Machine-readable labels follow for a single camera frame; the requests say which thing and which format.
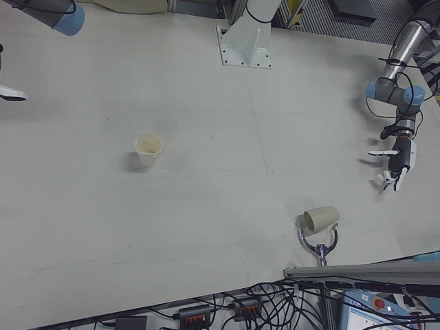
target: beige cup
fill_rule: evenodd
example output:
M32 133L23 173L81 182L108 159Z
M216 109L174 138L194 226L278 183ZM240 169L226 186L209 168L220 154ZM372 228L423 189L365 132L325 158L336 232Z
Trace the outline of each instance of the beige cup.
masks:
M314 234L338 221L339 212L333 206L314 208L304 212L305 225Z
M163 145L163 141L154 134L142 134L138 136L135 147L142 165L154 165Z

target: black cable tie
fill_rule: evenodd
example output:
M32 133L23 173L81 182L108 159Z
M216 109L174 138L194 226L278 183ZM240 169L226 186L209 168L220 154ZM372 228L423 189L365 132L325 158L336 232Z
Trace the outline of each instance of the black cable tie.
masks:
M267 21L267 22L264 22L264 21L262 21L262 20L256 18L254 15L252 15L252 13L249 11L248 4L246 4L246 11L247 11L247 13L249 14L249 16L251 16L255 21L257 21L257 22L259 22L259 23L262 23L262 24L268 24L268 23L271 23L271 22L272 22L272 20Z

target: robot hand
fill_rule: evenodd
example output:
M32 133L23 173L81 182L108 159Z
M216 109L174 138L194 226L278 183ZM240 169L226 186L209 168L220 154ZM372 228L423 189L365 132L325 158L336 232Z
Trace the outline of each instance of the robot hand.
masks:
M388 170L383 175L378 175L378 179L385 184L384 190L389 185L394 186L394 191L399 191L402 181L406 174L414 168L417 154L417 145L408 136L402 135L396 139L392 150L370 151L372 156L388 156Z

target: electrical outlet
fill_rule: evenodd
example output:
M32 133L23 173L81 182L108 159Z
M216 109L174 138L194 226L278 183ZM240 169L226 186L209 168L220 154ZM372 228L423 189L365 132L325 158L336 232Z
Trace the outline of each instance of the electrical outlet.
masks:
M234 300L234 321L255 320L261 315L261 301L257 298Z
M211 323L211 308L201 305L179 309L179 320L180 330L207 329Z

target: metal grating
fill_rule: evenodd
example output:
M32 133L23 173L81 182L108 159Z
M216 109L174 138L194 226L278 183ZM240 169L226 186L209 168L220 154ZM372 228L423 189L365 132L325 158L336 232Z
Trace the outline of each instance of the metal grating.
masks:
M408 0L369 1L377 15L373 23L335 17L327 0L310 0L302 13L301 25L292 29L391 45L402 25L413 14L413 9ZM429 38L420 45L421 50L431 50L432 47Z

